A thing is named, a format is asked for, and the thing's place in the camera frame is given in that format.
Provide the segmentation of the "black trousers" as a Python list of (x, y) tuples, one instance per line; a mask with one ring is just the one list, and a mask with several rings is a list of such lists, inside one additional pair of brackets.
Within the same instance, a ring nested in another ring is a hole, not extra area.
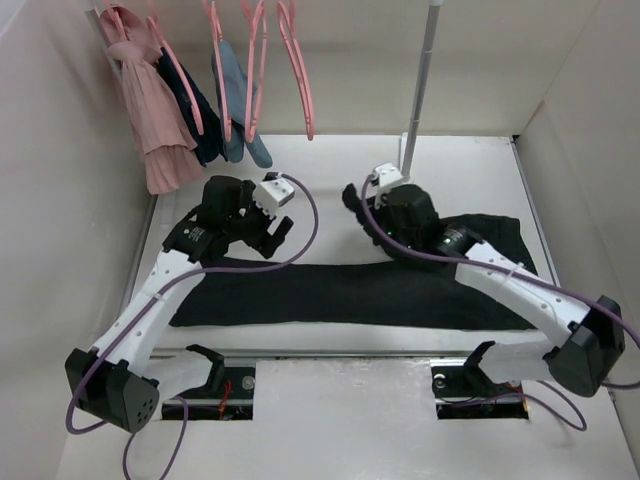
[(223, 257), (228, 273), (207, 274), (174, 314), (174, 328), (288, 322), (450, 330), (531, 329), (490, 297), (408, 261), (294, 264)]

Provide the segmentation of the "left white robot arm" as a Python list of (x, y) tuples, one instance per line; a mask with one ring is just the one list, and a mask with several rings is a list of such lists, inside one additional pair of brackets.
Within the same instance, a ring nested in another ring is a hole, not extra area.
[(158, 362), (151, 359), (160, 337), (191, 291), (208, 274), (257, 274), (284, 268), (220, 267), (229, 247), (241, 242), (270, 259), (284, 243), (293, 220), (278, 212), (307, 188), (285, 173), (268, 173), (254, 183), (216, 175), (204, 186), (200, 203), (185, 214), (162, 243), (138, 293), (112, 326), (86, 350), (74, 349), (64, 369), (71, 390), (66, 429), (73, 435), (93, 431), (77, 427), (81, 410), (128, 433), (139, 432), (167, 400), (195, 389), (204, 397), (223, 387), (221, 354), (189, 345)]

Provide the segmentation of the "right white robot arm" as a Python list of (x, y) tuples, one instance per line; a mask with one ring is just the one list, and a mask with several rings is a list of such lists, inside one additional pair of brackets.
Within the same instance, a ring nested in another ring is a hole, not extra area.
[(431, 272), (501, 306), (536, 328), (542, 339), (514, 344), (488, 340), (460, 367), (465, 387), (483, 394), (511, 381), (553, 381), (592, 397), (625, 350), (620, 305), (592, 300), (542, 280), (460, 222), (445, 223), (415, 184), (361, 188), (362, 224), (395, 260)]

